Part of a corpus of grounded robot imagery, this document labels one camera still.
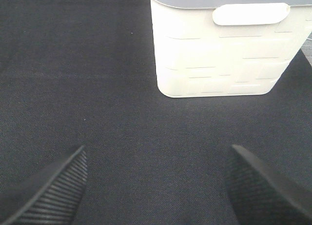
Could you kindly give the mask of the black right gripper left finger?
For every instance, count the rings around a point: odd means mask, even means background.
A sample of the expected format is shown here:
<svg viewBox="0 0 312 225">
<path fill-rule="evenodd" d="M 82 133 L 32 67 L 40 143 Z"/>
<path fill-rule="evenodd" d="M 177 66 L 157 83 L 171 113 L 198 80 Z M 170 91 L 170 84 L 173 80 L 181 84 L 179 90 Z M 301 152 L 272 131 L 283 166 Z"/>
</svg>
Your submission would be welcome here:
<svg viewBox="0 0 312 225">
<path fill-rule="evenodd" d="M 70 225 L 87 178 L 85 147 L 73 146 L 59 159 L 0 195 L 0 223 Z"/>
</svg>

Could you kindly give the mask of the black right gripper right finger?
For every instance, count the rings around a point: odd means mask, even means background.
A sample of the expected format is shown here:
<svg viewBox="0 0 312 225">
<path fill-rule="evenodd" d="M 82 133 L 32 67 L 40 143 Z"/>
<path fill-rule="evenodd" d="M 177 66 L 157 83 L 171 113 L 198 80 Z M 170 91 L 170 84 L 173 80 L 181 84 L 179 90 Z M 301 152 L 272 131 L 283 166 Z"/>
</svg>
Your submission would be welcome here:
<svg viewBox="0 0 312 225">
<path fill-rule="evenodd" d="M 241 225 L 310 225 L 312 192 L 240 145 L 232 145 L 225 187 Z"/>
</svg>

